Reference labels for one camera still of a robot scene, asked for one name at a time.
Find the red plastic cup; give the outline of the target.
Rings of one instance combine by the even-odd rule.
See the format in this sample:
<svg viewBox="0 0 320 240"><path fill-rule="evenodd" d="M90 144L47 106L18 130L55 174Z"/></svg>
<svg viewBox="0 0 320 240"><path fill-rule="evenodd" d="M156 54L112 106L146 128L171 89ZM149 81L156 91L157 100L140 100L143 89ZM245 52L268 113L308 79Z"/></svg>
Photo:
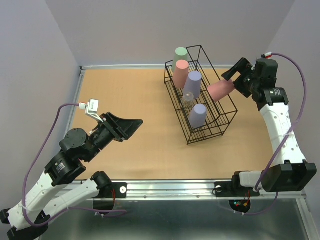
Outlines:
<svg viewBox="0 0 320 240"><path fill-rule="evenodd" d="M207 91L214 102L218 102L235 89L232 80L220 80L207 88Z"/></svg>

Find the large lavender plastic cup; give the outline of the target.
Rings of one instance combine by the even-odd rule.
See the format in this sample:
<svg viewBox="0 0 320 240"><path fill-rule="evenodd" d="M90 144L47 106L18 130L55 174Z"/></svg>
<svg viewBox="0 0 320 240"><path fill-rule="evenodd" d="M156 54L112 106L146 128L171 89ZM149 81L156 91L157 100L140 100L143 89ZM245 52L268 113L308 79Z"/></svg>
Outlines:
<svg viewBox="0 0 320 240"><path fill-rule="evenodd" d="M193 98L197 99L201 93L202 74L199 71L191 71L186 79L183 93L192 93Z"/></svg>

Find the black wire dish rack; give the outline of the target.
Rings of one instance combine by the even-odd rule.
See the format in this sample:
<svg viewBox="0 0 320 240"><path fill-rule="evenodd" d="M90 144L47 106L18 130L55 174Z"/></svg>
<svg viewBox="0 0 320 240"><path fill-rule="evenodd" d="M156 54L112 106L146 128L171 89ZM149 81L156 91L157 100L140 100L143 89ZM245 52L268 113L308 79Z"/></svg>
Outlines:
<svg viewBox="0 0 320 240"><path fill-rule="evenodd" d="M198 71L202 75L200 95L193 101L193 104L203 104L207 109L203 126L193 128L189 122L191 109L183 106L183 90L174 86L172 60L167 61L164 65L164 84L178 117L186 143L190 145L223 136L238 113L238 109L230 95L218 102L215 102L210 96L208 87L220 82L222 77L211 63L202 45L188 46L186 49L188 52L189 71Z"/></svg>

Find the salmon pink plastic cup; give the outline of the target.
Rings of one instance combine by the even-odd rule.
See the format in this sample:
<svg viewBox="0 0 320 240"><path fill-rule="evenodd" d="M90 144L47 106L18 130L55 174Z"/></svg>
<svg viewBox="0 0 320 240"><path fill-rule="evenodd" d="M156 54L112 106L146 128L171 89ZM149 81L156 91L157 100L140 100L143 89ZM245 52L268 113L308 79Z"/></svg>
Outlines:
<svg viewBox="0 0 320 240"><path fill-rule="evenodd" d="M183 59L178 60L175 63L175 69L172 77L173 83L176 88L178 89L184 88L188 74L189 74L189 63Z"/></svg>

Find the mint green plastic cup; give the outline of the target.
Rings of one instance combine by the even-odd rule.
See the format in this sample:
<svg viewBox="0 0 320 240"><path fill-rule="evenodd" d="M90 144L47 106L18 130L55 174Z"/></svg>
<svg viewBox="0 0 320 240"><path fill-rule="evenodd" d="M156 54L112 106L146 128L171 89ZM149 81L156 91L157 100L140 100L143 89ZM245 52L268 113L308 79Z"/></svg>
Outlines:
<svg viewBox="0 0 320 240"><path fill-rule="evenodd" d="M179 60L188 61L188 50L185 47L178 47L175 49L175 54L172 61L171 70L172 72L176 69L176 63Z"/></svg>

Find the clear plastic cup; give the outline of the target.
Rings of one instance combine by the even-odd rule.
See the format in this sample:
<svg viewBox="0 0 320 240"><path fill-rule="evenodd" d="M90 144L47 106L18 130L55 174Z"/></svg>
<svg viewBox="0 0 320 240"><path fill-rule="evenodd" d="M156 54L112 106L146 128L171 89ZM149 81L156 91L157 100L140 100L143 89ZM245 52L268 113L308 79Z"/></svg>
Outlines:
<svg viewBox="0 0 320 240"><path fill-rule="evenodd" d="M191 110L194 106L194 95L192 92L185 92L181 98L182 107Z"/></svg>

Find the small lavender plastic cup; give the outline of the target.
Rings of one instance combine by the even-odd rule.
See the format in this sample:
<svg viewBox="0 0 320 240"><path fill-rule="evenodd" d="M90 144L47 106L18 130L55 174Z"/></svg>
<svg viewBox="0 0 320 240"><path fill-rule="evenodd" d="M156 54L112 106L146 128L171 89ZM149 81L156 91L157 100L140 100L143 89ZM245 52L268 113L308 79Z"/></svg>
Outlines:
<svg viewBox="0 0 320 240"><path fill-rule="evenodd" d="M200 128L205 125L207 117L207 108L203 104L196 104L188 117L192 128Z"/></svg>

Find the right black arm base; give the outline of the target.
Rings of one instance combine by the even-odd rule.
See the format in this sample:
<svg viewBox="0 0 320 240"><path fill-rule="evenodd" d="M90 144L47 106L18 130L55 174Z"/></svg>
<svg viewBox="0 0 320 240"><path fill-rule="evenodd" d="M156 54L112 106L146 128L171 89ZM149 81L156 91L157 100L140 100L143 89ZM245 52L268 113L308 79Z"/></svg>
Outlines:
<svg viewBox="0 0 320 240"><path fill-rule="evenodd" d="M250 187L234 186L231 181L217 181L214 183L212 194L218 198L230 197L259 197L260 193Z"/></svg>

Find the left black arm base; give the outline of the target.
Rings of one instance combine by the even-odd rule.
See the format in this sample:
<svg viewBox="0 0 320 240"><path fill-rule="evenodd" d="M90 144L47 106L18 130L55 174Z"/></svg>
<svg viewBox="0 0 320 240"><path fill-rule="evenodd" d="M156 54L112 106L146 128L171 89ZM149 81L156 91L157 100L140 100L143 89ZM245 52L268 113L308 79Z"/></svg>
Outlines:
<svg viewBox="0 0 320 240"><path fill-rule="evenodd" d="M103 186L94 199L125 199L127 197L128 184L126 182L112 182Z"/></svg>

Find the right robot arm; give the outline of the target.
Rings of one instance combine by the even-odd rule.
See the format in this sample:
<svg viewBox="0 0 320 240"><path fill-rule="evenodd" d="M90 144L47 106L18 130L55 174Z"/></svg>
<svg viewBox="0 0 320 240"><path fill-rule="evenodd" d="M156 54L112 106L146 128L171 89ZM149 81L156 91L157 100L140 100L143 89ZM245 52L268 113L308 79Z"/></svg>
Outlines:
<svg viewBox="0 0 320 240"><path fill-rule="evenodd" d="M291 122L289 98L282 87L277 87L278 63L263 56L252 65L241 58L230 70L222 74L229 81L236 74L235 89L244 97L251 97L266 124L273 156L263 171L235 172L230 182L231 192L242 195L253 189L258 192L299 192L317 173L314 163L309 163L302 153Z"/></svg>

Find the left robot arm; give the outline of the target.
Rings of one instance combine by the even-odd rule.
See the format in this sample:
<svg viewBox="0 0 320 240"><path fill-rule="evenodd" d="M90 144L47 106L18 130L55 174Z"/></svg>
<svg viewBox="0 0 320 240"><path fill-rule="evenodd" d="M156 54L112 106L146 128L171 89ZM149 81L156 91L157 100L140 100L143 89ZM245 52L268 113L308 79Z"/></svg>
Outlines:
<svg viewBox="0 0 320 240"><path fill-rule="evenodd" d="M114 184L104 171L97 171L81 186L64 195L57 193L71 184L112 141L128 140L144 123L141 119L123 119L110 112L101 115L93 132L71 129L60 141L59 153L46 165L37 183L15 207L3 209L0 220L11 225L10 240L35 240L44 234L60 212L74 209L91 198L115 198L120 186Z"/></svg>

